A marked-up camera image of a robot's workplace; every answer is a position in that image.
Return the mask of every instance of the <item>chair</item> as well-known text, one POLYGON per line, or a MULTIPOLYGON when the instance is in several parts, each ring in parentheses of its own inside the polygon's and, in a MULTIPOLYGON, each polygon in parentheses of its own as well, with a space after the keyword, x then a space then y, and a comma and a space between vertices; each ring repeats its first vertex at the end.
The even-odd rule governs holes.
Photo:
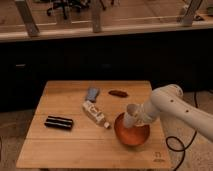
MULTIPOLYGON (((102 0, 99 0, 103 10, 106 10, 106 6, 102 0)), ((91 0, 88 0, 86 3, 82 3, 81 0, 52 0, 53 7, 47 9, 47 15, 51 16, 52 10, 62 8, 63 10, 63 17, 66 20, 68 17, 66 15, 65 7, 69 6, 72 8, 76 8, 77 12, 81 12, 81 9, 89 8, 89 4, 91 0)))

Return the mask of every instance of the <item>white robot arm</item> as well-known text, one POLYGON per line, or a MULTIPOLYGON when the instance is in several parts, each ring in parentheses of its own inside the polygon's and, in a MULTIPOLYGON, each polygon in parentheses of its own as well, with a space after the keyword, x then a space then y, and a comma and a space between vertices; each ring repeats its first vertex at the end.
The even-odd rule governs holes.
POLYGON ((184 121, 213 142, 213 115, 199 110, 182 100, 183 92, 178 85, 168 85, 152 91, 150 99, 143 104, 129 104, 124 115, 124 127, 140 123, 150 124, 161 112, 184 121))

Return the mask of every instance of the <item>brown object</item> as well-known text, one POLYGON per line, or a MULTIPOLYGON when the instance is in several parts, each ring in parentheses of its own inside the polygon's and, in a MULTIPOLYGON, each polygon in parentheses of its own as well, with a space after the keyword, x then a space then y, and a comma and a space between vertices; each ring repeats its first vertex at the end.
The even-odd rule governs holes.
POLYGON ((169 169, 170 156, 165 144, 160 119, 150 125, 151 134, 145 144, 122 145, 114 129, 94 124, 82 109, 89 86, 99 87, 96 105, 114 125, 117 114, 127 104, 143 103, 150 95, 148 81, 49 81, 47 82, 31 122, 16 166, 18 168, 77 169, 169 169), (115 89, 131 93, 130 98, 112 98, 115 89), (72 131, 47 129, 47 116, 72 118, 72 131))
POLYGON ((127 97, 128 94, 124 91, 120 91, 120 90, 111 90, 109 91, 109 94, 113 95, 113 96, 118 96, 118 97, 127 97))
POLYGON ((125 145, 138 146, 146 142, 150 134, 149 125, 133 126, 125 128, 123 126, 124 113, 120 114, 114 124, 115 133, 118 139, 125 145))

